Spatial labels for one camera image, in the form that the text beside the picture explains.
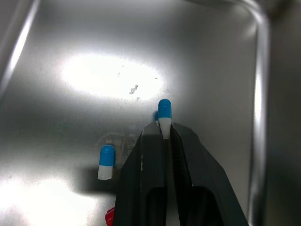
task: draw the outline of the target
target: red object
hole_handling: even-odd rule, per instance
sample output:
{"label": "red object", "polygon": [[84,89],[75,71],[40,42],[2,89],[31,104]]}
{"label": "red object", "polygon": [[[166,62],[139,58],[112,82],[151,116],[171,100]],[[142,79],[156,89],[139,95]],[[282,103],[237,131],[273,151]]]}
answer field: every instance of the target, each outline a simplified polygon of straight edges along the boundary
{"label": "red object", "polygon": [[114,213],[115,213],[115,207],[109,209],[105,214],[105,222],[107,223],[107,226],[113,225]]}

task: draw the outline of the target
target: blue and white capsule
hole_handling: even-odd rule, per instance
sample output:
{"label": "blue and white capsule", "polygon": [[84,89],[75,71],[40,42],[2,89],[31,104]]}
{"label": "blue and white capsule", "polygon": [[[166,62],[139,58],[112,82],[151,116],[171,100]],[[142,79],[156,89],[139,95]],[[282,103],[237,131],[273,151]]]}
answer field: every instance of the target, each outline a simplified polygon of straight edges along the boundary
{"label": "blue and white capsule", "polygon": [[158,104],[158,120],[163,139],[169,139],[171,126],[171,102],[168,99],[162,99]]}
{"label": "blue and white capsule", "polygon": [[115,163],[115,148],[112,145],[104,145],[100,149],[98,179],[108,180],[112,178]]}

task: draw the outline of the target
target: scratch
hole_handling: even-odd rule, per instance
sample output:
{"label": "scratch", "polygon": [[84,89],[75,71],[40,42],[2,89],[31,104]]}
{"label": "scratch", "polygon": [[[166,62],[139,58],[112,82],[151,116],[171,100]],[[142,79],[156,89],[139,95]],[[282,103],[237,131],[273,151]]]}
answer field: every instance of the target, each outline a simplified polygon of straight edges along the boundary
{"label": "scratch", "polygon": [[129,92],[129,94],[135,93],[135,91],[137,90],[137,88],[138,88],[138,85],[135,85],[134,88],[131,88],[131,92]]}

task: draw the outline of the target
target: blue capsule cap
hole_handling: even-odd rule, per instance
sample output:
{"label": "blue capsule cap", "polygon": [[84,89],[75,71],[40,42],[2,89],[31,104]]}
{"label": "blue capsule cap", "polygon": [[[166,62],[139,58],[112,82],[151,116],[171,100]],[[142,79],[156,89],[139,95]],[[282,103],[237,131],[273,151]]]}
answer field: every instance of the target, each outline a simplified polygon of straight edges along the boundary
{"label": "blue capsule cap", "polygon": [[171,118],[171,102],[169,100],[160,100],[158,104],[158,118]]}
{"label": "blue capsule cap", "polygon": [[115,162],[115,148],[112,145],[104,145],[100,149],[100,166],[114,166]]}

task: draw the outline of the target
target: metal tray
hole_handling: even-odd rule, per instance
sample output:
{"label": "metal tray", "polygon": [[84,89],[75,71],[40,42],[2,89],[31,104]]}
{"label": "metal tray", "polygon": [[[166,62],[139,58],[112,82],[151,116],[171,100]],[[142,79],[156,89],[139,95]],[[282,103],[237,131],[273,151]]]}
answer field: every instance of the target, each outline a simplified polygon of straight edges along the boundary
{"label": "metal tray", "polygon": [[258,223],[268,36],[251,0],[34,0],[1,76],[0,224],[106,225],[99,148],[118,174],[162,98]]}

